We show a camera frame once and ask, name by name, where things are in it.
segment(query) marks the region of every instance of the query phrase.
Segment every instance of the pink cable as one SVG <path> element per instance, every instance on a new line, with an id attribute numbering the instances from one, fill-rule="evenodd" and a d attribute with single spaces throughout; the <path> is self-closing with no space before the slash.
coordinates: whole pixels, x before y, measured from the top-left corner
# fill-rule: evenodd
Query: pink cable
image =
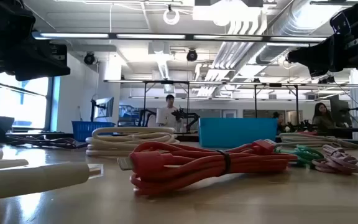
<path id="1" fill-rule="evenodd" d="M 329 172 L 335 174 L 358 173 L 358 160 L 338 147 L 324 145 L 324 159 L 315 159 L 312 163 L 316 166 L 316 170 L 321 172 Z"/>

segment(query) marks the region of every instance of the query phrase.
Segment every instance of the blue container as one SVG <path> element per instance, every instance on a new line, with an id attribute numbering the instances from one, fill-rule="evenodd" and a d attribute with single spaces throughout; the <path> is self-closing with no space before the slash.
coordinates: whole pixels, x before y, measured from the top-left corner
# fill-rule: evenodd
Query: blue container
<path id="1" fill-rule="evenodd" d="M 259 139 L 275 140 L 277 119 L 200 118 L 198 136 L 202 147 L 234 148 Z"/>
<path id="2" fill-rule="evenodd" d="M 114 127 L 112 122 L 91 122 L 91 121 L 72 121 L 74 139 L 85 142 L 87 137 L 92 136 L 92 132 L 98 128 Z"/>

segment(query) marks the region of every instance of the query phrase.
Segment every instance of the wooden table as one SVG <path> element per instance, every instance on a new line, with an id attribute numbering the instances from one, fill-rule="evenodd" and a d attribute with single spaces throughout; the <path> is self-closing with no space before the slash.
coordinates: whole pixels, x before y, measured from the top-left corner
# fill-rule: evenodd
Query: wooden table
<path id="1" fill-rule="evenodd" d="M 350 152 L 358 158 L 358 151 Z M 4 149 L 30 164 L 86 161 L 104 176 L 40 194 L 0 199 L 0 223 L 358 224 L 358 175 L 292 167 L 277 175 L 210 178 L 164 197 L 135 197 L 130 171 L 79 150 Z"/>

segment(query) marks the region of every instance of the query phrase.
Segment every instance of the security camera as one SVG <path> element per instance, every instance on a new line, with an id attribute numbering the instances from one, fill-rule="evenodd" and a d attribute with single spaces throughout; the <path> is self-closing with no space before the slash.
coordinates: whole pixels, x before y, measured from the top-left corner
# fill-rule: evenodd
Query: security camera
<path id="1" fill-rule="evenodd" d="M 188 62 L 194 62 L 195 60 L 197 60 L 197 52 L 196 49 L 190 49 L 189 52 L 187 53 L 187 61 Z"/>
<path id="2" fill-rule="evenodd" d="M 98 62 L 98 59 L 94 57 L 94 52 L 87 52 L 84 58 L 84 63 L 87 65 L 94 65 Z"/>

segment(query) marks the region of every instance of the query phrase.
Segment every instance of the man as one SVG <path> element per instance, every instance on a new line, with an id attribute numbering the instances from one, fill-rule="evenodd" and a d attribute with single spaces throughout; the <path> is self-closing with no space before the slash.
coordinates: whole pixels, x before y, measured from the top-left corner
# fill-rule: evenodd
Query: man
<path id="1" fill-rule="evenodd" d="M 160 127 L 176 129 L 178 121 L 176 120 L 176 117 L 172 115 L 172 112 L 178 109 L 173 106 L 175 97 L 169 94 L 167 97 L 165 97 L 165 101 L 167 102 L 167 107 L 159 108 L 157 110 L 157 123 Z"/>

